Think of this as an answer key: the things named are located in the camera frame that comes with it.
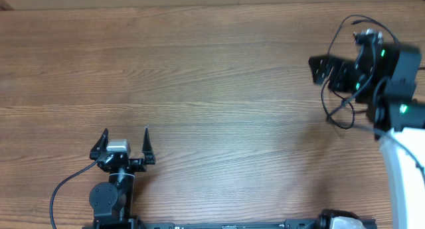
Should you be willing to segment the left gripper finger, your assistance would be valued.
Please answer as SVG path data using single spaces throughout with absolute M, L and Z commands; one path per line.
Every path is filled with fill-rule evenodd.
M 109 133 L 108 129 L 105 128 L 99 140 L 95 143 L 93 148 L 91 148 L 90 154 L 89 154 L 89 158 L 91 160 L 97 160 L 99 156 L 106 150 L 106 147 L 109 142 L 108 133 Z
M 142 153 L 144 155 L 144 163 L 146 165 L 154 165 L 156 163 L 156 158 L 149 138 L 148 127 L 146 127 L 144 131 Z

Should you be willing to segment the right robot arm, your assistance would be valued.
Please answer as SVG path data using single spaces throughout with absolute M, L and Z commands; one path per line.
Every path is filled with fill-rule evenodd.
M 363 43 L 356 60 L 327 54 L 308 60 L 315 84 L 367 105 L 388 175 L 394 228 L 424 227 L 424 104 L 413 97 L 421 60 L 419 48 L 396 43 Z

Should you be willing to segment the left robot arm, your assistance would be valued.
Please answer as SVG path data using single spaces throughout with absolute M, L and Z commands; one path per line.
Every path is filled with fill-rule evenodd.
M 135 174 L 145 172 L 156 158 L 151 146 L 148 128 L 143 135 L 140 158 L 130 157 L 131 148 L 126 139 L 108 139 L 108 130 L 91 148 L 89 158 L 108 173 L 108 181 L 95 185 L 89 194 L 94 211 L 93 228 L 131 228 L 145 226 L 139 216 L 132 213 Z

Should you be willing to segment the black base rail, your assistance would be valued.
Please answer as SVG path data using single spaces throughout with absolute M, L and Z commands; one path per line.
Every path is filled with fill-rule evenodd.
M 142 229 L 314 229 L 314 228 L 366 228 L 377 229 L 375 219 L 361 219 L 352 212 L 325 209 L 317 218 L 286 219 L 283 222 L 248 222 L 248 223 L 201 223 L 174 224 L 171 222 L 143 223 L 133 219 L 128 223 L 83 226 L 87 228 L 142 228 Z

